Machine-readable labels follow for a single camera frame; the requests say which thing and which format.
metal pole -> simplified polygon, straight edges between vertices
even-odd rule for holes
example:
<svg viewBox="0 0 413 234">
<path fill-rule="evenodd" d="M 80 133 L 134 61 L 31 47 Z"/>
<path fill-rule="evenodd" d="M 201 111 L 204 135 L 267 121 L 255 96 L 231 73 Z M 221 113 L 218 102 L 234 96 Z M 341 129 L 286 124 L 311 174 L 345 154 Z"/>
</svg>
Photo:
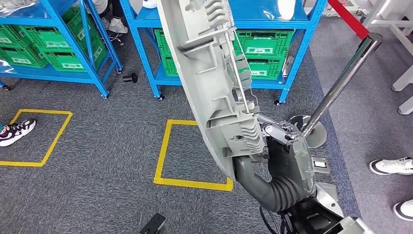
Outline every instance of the metal pole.
<svg viewBox="0 0 413 234">
<path fill-rule="evenodd" d="M 340 93 L 346 87 L 348 82 L 353 78 L 354 74 L 356 74 L 359 68 L 363 65 L 366 59 L 379 47 L 382 39 L 382 35 L 378 33 L 370 33 L 360 43 L 356 53 L 353 55 L 350 62 L 341 72 L 341 75 L 338 77 L 336 83 L 333 85 L 330 91 L 328 91 L 323 101 L 311 115 L 310 120 L 308 120 L 306 126 L 302 131 L 304 137 L 310 135 L 311 130 L 313 130 L 315 125 L 319 122 L 321 116 L 323 116 L 323 114 L 327 112 L 328 108 L 340 95 Z"/>
</svg>

shelf caster wheel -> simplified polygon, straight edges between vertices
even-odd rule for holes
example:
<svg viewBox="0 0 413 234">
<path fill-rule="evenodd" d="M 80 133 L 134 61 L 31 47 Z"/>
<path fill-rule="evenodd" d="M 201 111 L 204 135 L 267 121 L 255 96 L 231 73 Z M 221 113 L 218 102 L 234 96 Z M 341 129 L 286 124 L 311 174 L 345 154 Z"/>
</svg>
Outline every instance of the shelf caster wheel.
<svg viewBox="0 0 413 234">
<path fill-rule="evenodd" d="M 274 101 L 274 105 L 276 105 L 276 106 L 281 106 L 281 104 L 284 104 L 284 103 L 280 102 L 280 100 Z"/>
<path fill-rule="evenodd" d="M 160 94 L 159 97 L 158 97 L 158 100 L 164 100 L 164 99 L 165 99 L 165 96 Z"/>
<path fill-rule="evenodd" d="M 8 85 L 4 85 L 2 88 L 5 89 L 5 90 L 7 90 L 7 91 L 12 90 L 12 88 L 11 88 L 10 86 L 8 86 Z"/>
</svg>

sneaker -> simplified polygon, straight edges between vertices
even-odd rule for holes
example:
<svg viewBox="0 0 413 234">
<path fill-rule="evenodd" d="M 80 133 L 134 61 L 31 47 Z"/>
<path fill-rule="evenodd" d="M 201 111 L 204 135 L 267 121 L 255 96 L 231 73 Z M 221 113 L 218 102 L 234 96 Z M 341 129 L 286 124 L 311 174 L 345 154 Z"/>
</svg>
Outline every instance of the sneaker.
<svg viewBox="0 0 413 234">
<path fill-rule="evenodd" d="M 370 171 L 377 175 L 402 174 L 413 175 L 413 160 L 405 157 L 397 160 L 375 160 L 370 162 Z"/>
<path fill-rule="evenodd" d="M 27 135 L 36 126 L 36 120 L 28 119 L 21 123 L 13 123 L 6 126 L 7 136 L 0 136 L 0 146 L 9 146 Z"/>
<path fill-rule="evenodd" d="M 413 200 L 395 204 L 393 211 L 397 217 L 406 221 L 413 221 Z"/>
<path fill-rule="evenodd" d="M 109 25 L 111 24 L 109 20 L 107 20 L 105 17 L 100 18 L 100 20 L 102 21 L 102 24 L 105 27 L 105 29 L 109 29 Z"/>
<path fill-rule="evenodd" d="M 125 27 L 120 19 L 113 18 L 111 24 L 109 25 L 109 30 L 114 33 L 128 33 L 128 28 Z"/>
</svg>

green plastic crate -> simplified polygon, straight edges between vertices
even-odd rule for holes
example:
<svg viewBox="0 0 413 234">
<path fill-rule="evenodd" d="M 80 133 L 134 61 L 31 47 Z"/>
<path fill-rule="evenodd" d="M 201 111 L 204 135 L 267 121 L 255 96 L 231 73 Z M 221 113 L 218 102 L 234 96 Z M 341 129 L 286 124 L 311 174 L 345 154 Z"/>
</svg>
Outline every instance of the green plastic crate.
<svg viewBox="0 0 413 234">
<path fill-rule="evenodd" d="M 164 31 L 162 29 L 155 29 L 154 31 L 161 56 L 171 56 L 168 43 L 165 39 Z"/>
<path fill-rule="evenodd" d="M 48 61 L 34 45 L 27 48 L 0 48 L 0 57 L 11 66 L 44 68 Z"/>
<path fill-rule="evenodd" d="M 63 16 L 63 20 L 66 22 L 69 30 L 73 34 L 75 40 L 79 42 L 82 50 L 86 49 L 86 38 L 84 34 L 83 24 L 80 17 L 80 10 L 77 7 L 72 7 L 67 10 Z M 97 30 L 90 17 L 88 16 L 88 27 L 90 38 L 98 35 Z M 69 43 L 65 37 L 55 27 L 42 27 L 42 26 L 18 26 L 19 29 L 25 33 L 28 38 L 38 47 L 41 51 L 56 51 L 56 52 L 73 52 Z"/>
<path fill-rule="evenodd" d="M 178 76 L 175 63 L 173 62 L 168 43 L 165 40 L 164 31 L 162 29 L 155 29 L 156 42 L 158 43 L 159 53 L 161 55 L 162 63 L 164 64 L 165 74 L 167 76 Z"/>
<path fill-rule="evenodd" d="M 0 47 L 26 48 L 32 44 L 25 34 L 18 32 L 11 25 L 0 24 Z"/>
<path fill-rule="evenodd" d="M 237 30 L 246 58 L 284 59 L 294 30 Z M 234 40 L 235 54 L 241 48 Z"/>
<path fill-rule="evenodd" d="M 272 79 L 277 80 L 279 78 L 283 59 L 268 59 L 268 58 L 252 58 L 247 59 L 249 67 L 251 68 L 252 79 Z"/>
<path fill-rule="evenodd" d="M 99 37 L 95 37 L 92 41 L 92 49 L 94 52 L 94 65 L 98 68 L 107 55 L 106 48 Z M 43 52 L 46 59 L 57 71 L 70 71 L 70 72 L 84 72 L 80 60 L 77 58 L 74 52 L 55 52 L 46 51 Z"/>
<path fill-rule="evenodd" d="M 162 63 L 164 64 L 165 74 L 169 77 L 176 77 L 178 76 L 178 72 L 176 71 L 175 63 L 171 56 L 161 57 Z"/>
</svg>

black cable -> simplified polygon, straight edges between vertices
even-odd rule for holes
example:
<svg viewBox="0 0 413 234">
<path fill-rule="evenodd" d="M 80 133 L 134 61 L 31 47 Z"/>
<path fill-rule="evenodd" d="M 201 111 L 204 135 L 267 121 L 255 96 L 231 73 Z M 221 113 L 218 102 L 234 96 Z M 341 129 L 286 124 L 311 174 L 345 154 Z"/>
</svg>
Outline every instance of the black cable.
<svg viewBox="0 0 413 234">
<path fill-rule="evenodd" d="M 263 218 L 264 224 L 266 225 L 266 227 L 268 228 L 268 230 L 271 232 L 271 234 L 278 234 L 274 231 L 274 229 L 271 228 L 271 226 L 269 225 L 267 219 L 264 216 L 264 212 L 263 212 L 263 207 L 260 205 L 260 214 L 261 217 Z"/>
</svg>

